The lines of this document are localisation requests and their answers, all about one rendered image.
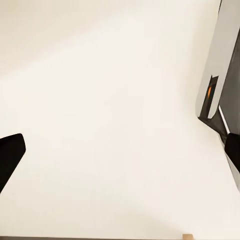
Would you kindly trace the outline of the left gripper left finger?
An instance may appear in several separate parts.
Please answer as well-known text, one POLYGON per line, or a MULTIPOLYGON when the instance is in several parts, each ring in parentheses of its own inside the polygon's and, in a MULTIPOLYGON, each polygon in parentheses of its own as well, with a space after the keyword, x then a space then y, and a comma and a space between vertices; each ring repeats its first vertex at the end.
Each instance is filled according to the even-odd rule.
POLYGON ((21 133, 0 138, 0 193, 26 152, 21 133))

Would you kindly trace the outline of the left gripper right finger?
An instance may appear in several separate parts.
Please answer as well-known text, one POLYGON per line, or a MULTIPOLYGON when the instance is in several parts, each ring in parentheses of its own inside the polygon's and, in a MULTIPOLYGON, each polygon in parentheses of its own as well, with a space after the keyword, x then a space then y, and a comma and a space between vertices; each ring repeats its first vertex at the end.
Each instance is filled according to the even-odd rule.
POLYGON ((240 135, 229 133, 225 142, 224 150, 234 166, 240 172, 240 135))

